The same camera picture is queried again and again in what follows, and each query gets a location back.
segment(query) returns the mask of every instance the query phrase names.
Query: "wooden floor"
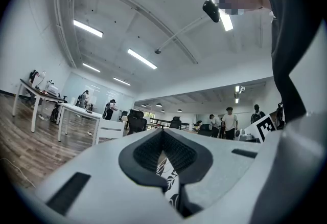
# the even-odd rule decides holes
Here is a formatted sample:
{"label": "wooden floor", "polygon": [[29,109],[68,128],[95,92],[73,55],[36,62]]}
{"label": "wooden floor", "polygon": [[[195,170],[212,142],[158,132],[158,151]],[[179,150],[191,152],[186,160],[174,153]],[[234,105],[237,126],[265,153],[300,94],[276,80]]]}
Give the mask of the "wooden floor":
{"label": "wooden floor", "polygon": [[[32,133],[33,110],[30,105],[25,104],[24,99],[20,99],[17,104],[17,115],[13,117],[13,103],[14,97],[0,94],[0,158],[10,160],[35,186],[55,169],[92,145],[92,137],[86,132],[94,129],[95,120],[71,115],[68,135],[64,134],[65,127],[62,127],[61,142],[58,142],[59,125],[50,119],[46,121],[37,117],[35,132]],[[46,102],[43,116],[49,117],[53,108],[54,104]],[[14,184],[34,189],[8,161],[1,160],[0,165],[7,170]]]}

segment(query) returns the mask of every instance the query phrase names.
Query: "black shirt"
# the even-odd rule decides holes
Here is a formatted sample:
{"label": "black shirt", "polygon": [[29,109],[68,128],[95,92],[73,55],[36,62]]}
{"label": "black shirt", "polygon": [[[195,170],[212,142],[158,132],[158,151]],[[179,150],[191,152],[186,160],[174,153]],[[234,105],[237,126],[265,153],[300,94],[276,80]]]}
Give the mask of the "black shirt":
{"label": "black shirt", "polygon": [[286,122],[305,114],[306,109],[289,78],[310,42],[321,15],[316,0],[270,0],[272,20],[272,69],[275,84],[281,94]]}

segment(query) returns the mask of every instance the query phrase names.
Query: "backpack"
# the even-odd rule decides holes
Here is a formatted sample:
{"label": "backpack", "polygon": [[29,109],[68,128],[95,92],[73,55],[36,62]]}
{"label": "backpack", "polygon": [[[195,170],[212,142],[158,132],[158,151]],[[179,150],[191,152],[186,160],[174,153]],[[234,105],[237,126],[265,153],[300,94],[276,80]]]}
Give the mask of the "backpack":
{"label": "backpack", "polygon": [[252,123],[258,121],[259,119],[261,119],[260,113],[258,113],[258,114],[257,113],[253,113],[253,115],[252,115]]}

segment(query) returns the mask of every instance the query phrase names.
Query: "office chair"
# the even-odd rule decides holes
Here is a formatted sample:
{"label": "office chair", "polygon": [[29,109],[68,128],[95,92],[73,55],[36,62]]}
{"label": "office chair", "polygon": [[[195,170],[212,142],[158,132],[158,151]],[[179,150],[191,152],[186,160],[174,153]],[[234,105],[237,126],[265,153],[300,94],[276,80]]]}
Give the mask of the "office chair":
{"label": "office chair", "polygon": [[182,122],[179,120],[180,117],[173,117],[173,120],[170,122],[170,128],[181,129]]}
{"label": "office chair", "polygon": [[198,134],[210,137],[212,134],[212,130],[210,130],[209,124],[202,124]]}
{"label": "office chair", "polygon": [[122,120],[122,116],[127,116],[127,111],[123,111],[121,116],[119,117],[119,120],[121,121]]}
{"label": "office chair", "polygon": [[127,116],[127,121],[129,124],[129,131],[127,135],[131,135],[134,132],[141,132],[145,131],[147,128],[147,120],[140,118],[140,117],[134,117],[133,115]]}

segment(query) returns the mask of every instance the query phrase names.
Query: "cable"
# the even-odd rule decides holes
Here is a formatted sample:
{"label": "cable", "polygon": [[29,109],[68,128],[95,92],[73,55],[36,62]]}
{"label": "cable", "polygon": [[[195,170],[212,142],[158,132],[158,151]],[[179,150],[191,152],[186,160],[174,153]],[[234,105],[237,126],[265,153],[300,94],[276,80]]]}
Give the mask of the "cable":
{"label": "cable", "polygon": [[35,186],[34,186],[34,184],[24,175],[24,173],[21,171],[21,169],[20,168],[18,168],[17,166],[15,166],[14,164],[12,164],[11,163],[11,161],[9,160],[9,159],[7,159],[7,158],[1,158],[0,159],[0,161],[1,160],[7,160],[11,165],[13,165],[15,168],[17,168],[20,172],[21,172],[21,174],[24,176],[24,178],[29,182],[29,183],[31,183],[32,184],[32,186],[34,187],[34,188],[36,188]]}

